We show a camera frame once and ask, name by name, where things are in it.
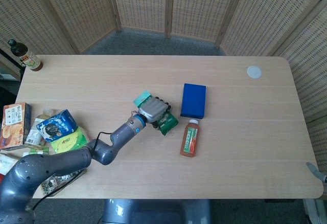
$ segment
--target soy sauce bottle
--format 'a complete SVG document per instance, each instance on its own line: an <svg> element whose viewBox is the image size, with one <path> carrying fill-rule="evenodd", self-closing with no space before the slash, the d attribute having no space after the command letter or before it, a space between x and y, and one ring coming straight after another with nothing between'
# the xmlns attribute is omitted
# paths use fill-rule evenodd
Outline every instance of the soy sauce bottle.
<svg viewBox="0 0 327 224"><path fill-rule="evenodd" d="M10 50L13 55L17 56L28 68L36 72L42 69L43 63L40 61L32 51L30 51L25 44L16 42L10 39L8 44L11 46Z"/></svg>

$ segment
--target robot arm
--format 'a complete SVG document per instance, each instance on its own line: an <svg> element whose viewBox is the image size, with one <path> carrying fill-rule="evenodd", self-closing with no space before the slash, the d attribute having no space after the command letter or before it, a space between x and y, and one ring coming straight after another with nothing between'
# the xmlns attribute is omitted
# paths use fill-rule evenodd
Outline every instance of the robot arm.
<svg viewBox="0 0 327 224"><path fill-rule="evenodd" d="M33 224L35 214L29 204L42 182L53 174L62 176L85 169L92 159L103 165L110 164L146 123L159 119L168 108L162 100L150 98L136 115L111 134L111 146L101 140L92 140L78 150L55 155L33 154L20 159L0 185L0 223Z"/></svg>

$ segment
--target white round sticker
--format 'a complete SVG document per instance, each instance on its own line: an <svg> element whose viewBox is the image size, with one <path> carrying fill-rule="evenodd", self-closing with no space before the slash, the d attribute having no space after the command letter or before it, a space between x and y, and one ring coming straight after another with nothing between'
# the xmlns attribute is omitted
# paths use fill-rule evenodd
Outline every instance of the white round sticker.
<svg viewBox="0 0 327 224"><path fill-rule="evenodd" d="M247 74L251 78L258 79L261 78L262 72L258 66L252 65L247 69Z"/></svg>

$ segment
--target gray carpet floor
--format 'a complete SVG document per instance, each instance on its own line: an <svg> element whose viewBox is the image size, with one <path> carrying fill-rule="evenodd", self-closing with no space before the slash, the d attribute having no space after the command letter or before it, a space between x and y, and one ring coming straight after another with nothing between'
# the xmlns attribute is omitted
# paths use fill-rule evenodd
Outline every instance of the gray carpet floor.
<svg viewBox="0 0 327 224"><path fill-rule="evenodd" d="M126 29L106 36L85 54L223 55L223 52L208 42L179 37L165 39L163 34ZM36 209L35 223L96 224L102 215L103 205L102 199L46 199ZM212 200L211 210L213 224L307 223L302 200L293 203L265 203L250 199ZM135 219L138 222L132 224L179 223L174 214L136 213Z"/></svg>

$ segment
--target plastic bottle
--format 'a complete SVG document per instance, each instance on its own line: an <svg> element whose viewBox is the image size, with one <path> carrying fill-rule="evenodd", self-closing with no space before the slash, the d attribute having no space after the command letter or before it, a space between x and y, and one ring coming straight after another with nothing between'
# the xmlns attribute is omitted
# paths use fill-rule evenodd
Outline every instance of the plastic bottle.
<svg viewBox="0 0 327 224"><path fill-rule="evenodd" d="M54 115L54 111L52 109L44 109L41 115L38 115L34 120L32 128L25 140L24 145L30 148L41 150L44 146L45 140L39 131L36 128L36 125L40 122L49 119Z"/></svg>
<svg viewBox="0 0 327 224"><path fill-rule="evenodd" d="M196 139L199 136L199 121L191 119L185 128L180 154L183 156L195 156Z"/></svg>
<svg viewBox="0 0 327 224"><path fill-rule="evenodd" d="M39 71L43 67L42 61L40 61L36 55L29 50L25 44L16 42L14 39L10 39L8 44L11 46L10 50L13 55L17 56L21 62L23 62L32 71Z"/></svg>

